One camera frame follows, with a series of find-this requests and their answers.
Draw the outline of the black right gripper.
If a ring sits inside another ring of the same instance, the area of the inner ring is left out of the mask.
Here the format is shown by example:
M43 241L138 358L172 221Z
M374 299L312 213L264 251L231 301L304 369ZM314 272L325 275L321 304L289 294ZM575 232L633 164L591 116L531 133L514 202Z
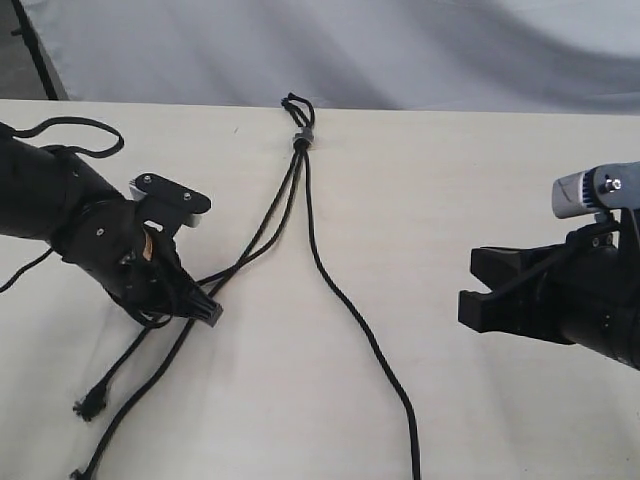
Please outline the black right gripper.
M523 294L460 291L458 322L477 333L577 344L637 370L639 249L631 228L612 220L543 247L474 248L470 273L497 291L545 261Z

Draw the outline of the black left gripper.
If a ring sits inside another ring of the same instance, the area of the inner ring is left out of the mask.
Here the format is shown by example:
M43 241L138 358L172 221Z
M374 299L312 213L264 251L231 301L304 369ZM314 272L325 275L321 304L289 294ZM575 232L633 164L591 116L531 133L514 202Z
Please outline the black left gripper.
M98 202L54 234L54 250L134 315L188 317L213 328L223 307L182 268L175 242L136 218L128 200Z

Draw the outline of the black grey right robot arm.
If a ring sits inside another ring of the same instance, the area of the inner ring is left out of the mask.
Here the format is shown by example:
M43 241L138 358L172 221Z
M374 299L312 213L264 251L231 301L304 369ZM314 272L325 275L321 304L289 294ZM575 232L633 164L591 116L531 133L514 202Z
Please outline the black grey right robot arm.
M624 212L529 249L480 247L470 272L487 292L463 290L458 321L500 332L581 345L639 366L639 232Z

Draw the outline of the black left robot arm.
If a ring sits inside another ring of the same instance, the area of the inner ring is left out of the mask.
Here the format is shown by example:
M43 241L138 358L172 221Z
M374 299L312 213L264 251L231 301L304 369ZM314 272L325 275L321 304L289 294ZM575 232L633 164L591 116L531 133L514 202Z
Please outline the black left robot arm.
M116 142L104 150L28 144L56 125L90 126ZM214 325L222 307L183 268L174 241L181 227L196 227L211 200L154 173L133 179L126 198L84 160L123 146L115 128L83 117L53 117L25 130L2 125L2 235L47 243L141 324L161 315Z

